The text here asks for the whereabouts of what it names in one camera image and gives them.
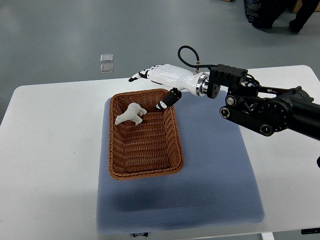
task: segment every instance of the black wire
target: black wire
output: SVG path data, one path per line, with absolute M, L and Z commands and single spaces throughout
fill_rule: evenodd
M 252 76 L 251 74 L 248 74 L 248 73 L 244 73 L 244 74 L 242 74 L 242 76 L 249 76 L 251 79 L 256 80 L 256 79 L 254 78 L 254 76 Z
M 197 53 L 196 50 L 194 50 L 192 47 L 190 47 L 190 46 L 188 46 L 188 45 L 184 45 L 184 46 L 181 46 L 181 47 L 179 48 L 179 50 L 178 50 L 178 58 L 180 59 L 181 62 L 183 62 L 183 63 L 184 63 L 185 65 L 187 65 L 188 67 L 190 67 L 190 68 L 195 68 L 195 69 L 208 68 L 209 70 L 210 70 L 211 68 L 216 68 L 216 67 L 217 67 L 217 65 L 213 65 L 213 64 L 209 64 L 209 65 L 192 65 L 192 64 L 186 62 L 186 61 L 183 60 L 182 57 L 181 57 L 181 50 L 182 50 L 182 49 L 190 49 L 190 50 L 194 53 L 197 61 L 199 61 L 199 55 L 198 55 L 198 53 Z

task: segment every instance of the label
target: label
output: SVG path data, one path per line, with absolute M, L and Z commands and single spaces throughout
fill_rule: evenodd
M 147 232 L 139 232 L 139 233 L 134 233 L 133 237 L 137 237 L 137 236 L 144 236 L 144 237 L 148 237 L 148 233 Z

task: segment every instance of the person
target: person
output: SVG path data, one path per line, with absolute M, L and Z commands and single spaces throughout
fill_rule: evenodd
M 271 30 L 274 21 L 285 11 L 292 0 L 275 0 L 266 13 L 259 19 L 254 20 L 252 25 L 259 30 Z M 305 23 L 316 10 L 320 0 L 302 0 L 302 7 L 296 13 L 294 20 L 290 21 L 291 32 L 298 34 Z

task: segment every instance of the white plastic animal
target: white plastic animal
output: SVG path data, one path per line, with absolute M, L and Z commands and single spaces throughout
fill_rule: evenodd
M 147 111 L 143 109 L 138 103 L 132 102 L 129 104 L 127 110 L 123 114 L 116 116 L 114 124 L 118 125 L 124 121 L 130 120 L 135 122 L 135 125 L 138 125 L 142 123 L 142 118 L 139 116 L 142 116 L 146 113 Z

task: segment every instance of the cardboard box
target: cardboard box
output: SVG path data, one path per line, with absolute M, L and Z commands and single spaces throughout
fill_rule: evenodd
M 298 10 L 301 8 L 302 6 L 302 2 L 301 0 L 296 0 L 293 1 L 290 5 L 289 5 L 289 10 L 290 12 L 292 12 L 293 14 L 298 12 Z M 315 12 L 320 12 L 320 3 L 318 5 L 318 7 L 315 9 Z

